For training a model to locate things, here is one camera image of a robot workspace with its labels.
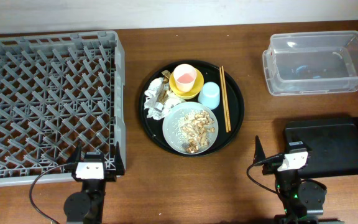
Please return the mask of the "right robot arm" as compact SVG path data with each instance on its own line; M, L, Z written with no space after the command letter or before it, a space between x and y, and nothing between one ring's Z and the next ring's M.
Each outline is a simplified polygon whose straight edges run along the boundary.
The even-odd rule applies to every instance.
M255 137L254 160L246 174L254 184L277 195L282 202L285 213L276 215L274 223L342 223L338 219L320 219L324 213L327 187L321 182L299 176L299 170L308 163L310 152L311 148L303 141L295 140L288 144L287 152L266 157L259 137ZM263 175L275 176L274 189L251 177L251 168L257 166L262 167Z

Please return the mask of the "light blue plastic cup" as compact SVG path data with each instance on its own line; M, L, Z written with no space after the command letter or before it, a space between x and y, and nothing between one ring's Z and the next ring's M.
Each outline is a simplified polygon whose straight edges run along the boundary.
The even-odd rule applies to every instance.
M207 108L214 110L220 104L220 87L215 82L207 82L203 85L198 102Z

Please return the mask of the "yellow plastic bowl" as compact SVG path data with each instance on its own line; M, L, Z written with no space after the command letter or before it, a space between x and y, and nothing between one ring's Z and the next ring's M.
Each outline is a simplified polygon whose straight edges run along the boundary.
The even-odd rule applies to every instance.
M170 85L171 91L174 92L174 94L176 94L177 97L182 98L184 100L190 100L190 99L194 98L202 90L202 87L204 85L203 75L197 68L196 68L196 74L197 74L197 76L196 76L196 80L193 85L193 88L189 92L186 92L186 93L180 91L177 88L175 79L172 74L169 79L169 85Z

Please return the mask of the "pink plastic cup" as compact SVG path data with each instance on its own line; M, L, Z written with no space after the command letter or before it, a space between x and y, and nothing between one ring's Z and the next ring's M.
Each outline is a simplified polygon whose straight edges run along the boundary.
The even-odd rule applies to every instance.
M193 88L197 73L193 66L184 63L175 67L173 77L180 91L189 92Z

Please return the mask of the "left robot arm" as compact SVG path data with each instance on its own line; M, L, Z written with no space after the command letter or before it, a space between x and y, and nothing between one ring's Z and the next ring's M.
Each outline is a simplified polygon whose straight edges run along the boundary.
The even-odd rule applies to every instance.
M125 166L118 144L114 146L114 170L107 170L102 152L87 152L81 158L82 146L75 148L68 158L67 170L76 182L82 183L81 190L71 194L63 210L67 223L101 223L103 219L106 184L116 182L125 174Z

